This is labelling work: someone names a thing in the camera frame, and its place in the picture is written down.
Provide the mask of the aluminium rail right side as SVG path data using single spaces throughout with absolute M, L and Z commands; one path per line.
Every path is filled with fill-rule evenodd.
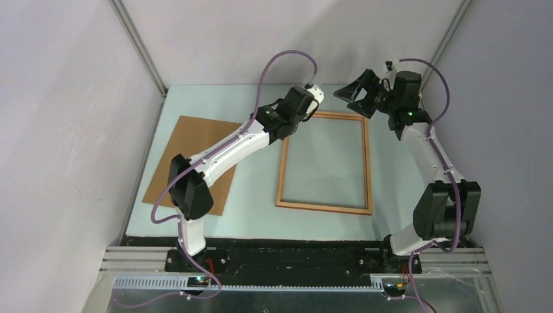
M 444 117 L 451 104 L 451 88 L 438 70 L 438 63 L 474 4 L 473 1 L 453 3 L 455 9 L 440 29 L 438 41 L 423 74 L 423 90 L 428 86 L 431 72 L 442 82 L 445 88 L 444 108 L 429 125 L 411 127 L 417 135 L 412 155 L 427 184 L 413 212 L 412 226 L 425 241 L 440 242 L 470 233 L 481 195 L 478 183 L 468 182 L 449 160 L 435 131 L 437 122 Z

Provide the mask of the aluminium rail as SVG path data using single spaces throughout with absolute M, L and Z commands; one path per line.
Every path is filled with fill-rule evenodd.
M 151 81 L 153 82 L 155 89 L 157 90 L 157 93 L 159 95 L 159 102 L 157 104 L 157 110 L 154 115 L 154 124 L 151 127 L 151 130 L 149 132 L 149 135 L 147 137 L 147 145 L 145 148 L 145 151 L 142 155 L 140 169 L 136 177 L 136 181 L 134 184 L 134 188 L 132 191 L 132 195 L 130 198 L 129 205 L 127 207 L 125 217 L 123 219 L 123 224 L 121 227 L 121 231 L 119 233 L 119 236 L 115 243 L 117 245 L 120 245 L 125 238 L 125 233 L 128 227 L 128 224 L 130 222 L 130 217 L 132 214 L 132 210 L 134 208 L 134 204 L 136 203 L 136 199 L 138 197 L 138 192 L 140 189 L 142 177 L 145 171 L 145 167 L 147 164 L 147 159 L 149 156 L 149 153 L 151 151 L 151 147 L 153 144 L 153 140 L 155 138 L 155 134 L 157 131 L 157 126 L 160 121 L 160 116 L 162 114 L 162 110 L 164 107 L 165 99 L 167 97 L 168 93 L 168 87 L 163 82 L 162 76 L 160 75 L 160 72 L 158 71 L 157 66 L 155 65 L 155 62 L 153 58 L 151 57 L 151 54 L 149 53 L 147 46 L 145 45 L 145 42 L 141 38 L 140 32 L 138 31 L 132 16 L 130 12 L 128 11 L 127 6 L 124 4 L 124 1 L 116 0 L 116 1 L 109 1 L 111 7 L 113 8 L 113 11 L 115 12 L 115 15 L 117 16 L 123 30 L 127 34 L 127 37 L 132 44 L 133 48 L 135 49 L 140 61 L 142 62 L 143 68 L 146 70 L 146 73 L 150 77 Z
M 468 182 L 449 160 L 435 131 L 437 122 L 444 117 L 451 104 L 451 88 L 438 70 L 438 63 L 474 4 L 473 1 L 453 3 L 455 9 L 440 29 L 438 41 L 423 74 L 423 90 L 428 86 L 431 72 L 442 82 L 445 88 L 444 108 L 429 125 L 411 127 L 417 135 L 412 155 L 427 184 L 413 212 L 412 226 L 425 241 L 440 242 L 470 233 L 481 195 L 478 183 Z
M 113 273 L 153 273 L 164 270 L 168 247 L 109 246 L 101 271 Z M 458 248 L 446 254 L 438 248 L 420 253 L 423 273 L 435 277 L 491 277 L 492 271 L 482 248 Z

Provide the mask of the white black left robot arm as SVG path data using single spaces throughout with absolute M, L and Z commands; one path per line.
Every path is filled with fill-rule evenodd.
M 171 202 L 179 210 L 181 263 L 199 271 L 206 263 L 204 216 L 214 205 L 210 188 L 229 169 L 252 153 L 294 134 L 324 100 L 317 85 L 292 87 L 284 98 L 259 107 L 235 132 L 190 158 L 173 157 L 168 181 Z

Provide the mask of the aluminium rail left side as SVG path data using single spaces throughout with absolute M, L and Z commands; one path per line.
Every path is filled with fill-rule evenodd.
M 149 156 L 149 153 L 151 151 L 151 147 L 153 144 L 153 140 L 155 138 L 155 134 L 157 131 L 157 126 L 160 121 L 160 116 L 162 114 L 162 110 L 164 107 L 165 99 L 167 97 L 168 93 L 168 87 L 163 82 L 162 76 L 160 75 L 160 72 L 158 71 L 157 66 L 155 65 L 155 62 L 153 58 L 151 57 L 151 54 L 149 53 L 147 46 L 145 45 L 145 42 L 141 38 L 140 32 L 138 31 L 132 16 L 130 12 L 128 11 L 127 6 L 124 4 L 124 1 L 116 0 L 116 1 L 109 1 L 111 7 L 113 8 L 113 11 L 115 12 L 115 15 L 117 16 L 123 30 L 127 34 L 127 37 L 132 44 L 133 48 L 135 49 L 140 61 L 142 62 L 143 68 L 146 70 L 146 73 L 150 77 L 151 81 L 153 82 L 155 89 L 157 90 L 157 93 L 159 95 L 159 102 L 157 104 L 157 110 L 154 115 L 154 124 L 151 127 L 151 130 L 149 132 L 149 135 L 147 137 L 147 145 L 145 148 L 145 151 L 142 155 L 140 169 L 136 177 L 136 181 L 134 184 L 134 188 L 132 191 L 132 195 L 130 198 L 129 205 L 127 207 L 125 217 L 123 219 L 123 224 L 121 227 L 121 231 L 119 233 L 119 236 L 115 243 L 117 245 L 120 245 L 125 238 L 125 233 L 128 227 L 128 224 L 130 222 L 130 217 L 132 214 L 132 210 L 134 208 L 134 204 L 136 203 L 136 199 L 138 197 L 138 192 L 140 189 L 142 177 L 145 171 L 145 167 L 147 164 L 147 159 Z

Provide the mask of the wooden picture frame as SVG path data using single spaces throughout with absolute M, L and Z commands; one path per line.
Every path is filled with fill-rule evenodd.
M 373 214 L 368 121 L 353 113 L 315 113 L 282 144 L 275 205 Z

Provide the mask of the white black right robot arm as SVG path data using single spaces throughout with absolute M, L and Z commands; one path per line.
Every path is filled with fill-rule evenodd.
M 420 108 L 422 77 L 412 71 L 392 70 L 379 78 L 366 69 L 356 80 L 333 94 L 348 109 L 370 119 L 376 112 L 388 116 L 389 129 L 414 159 L 426 185 L 412 214 L 412 222 L 387 239 L 379 255 L 383 270 L 395 273 L 405 256 L 432 246 L 452 252 L 469 234 L 481 198 L 481 187 L 460 174 L 447 157 L 429 114 Z

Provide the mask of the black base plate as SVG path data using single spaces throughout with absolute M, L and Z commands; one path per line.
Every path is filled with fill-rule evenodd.
M 361 246 L 214 247 L 187 258 L 170 250 L 169 273 L 198 273 L 193 285 L 204 286 L 210 275 L 223 284 L 262 286 L 362 286 L 375 275 L 400 275 L 409 282 L 408 257 Z

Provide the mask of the brown fibreboard backing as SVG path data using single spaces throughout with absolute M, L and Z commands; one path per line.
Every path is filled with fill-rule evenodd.
M 153 177 L 148 180 L 149 184 L 145 195 L 142 196 L 142 202 L 153 205 L 160 193 L 170 182 L 168 176 L 170 162 L 173 157 L 178 154 L 184 157 L 198 154 L 223 140 L 226 136 L 237 130 L 239 126 L 239 123 L 180 116 L 153 173 Z M 214 200 L 214 205 L 209 211 L 210 215 L 223 215 L 235 170 L 235 166 L 230 168 L 210 188 Z

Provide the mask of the aluminium front rail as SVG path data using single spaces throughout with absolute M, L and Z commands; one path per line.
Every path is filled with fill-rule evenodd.
M 113 273 L 153 273 L 164 270 L 168 247 L 109 246 L 101 271 Z M 446 254 L 438 248 L 420 253 L 423 273 L 435 277 L 491 277 L 492 271 L 482 248 L 458 248 Z

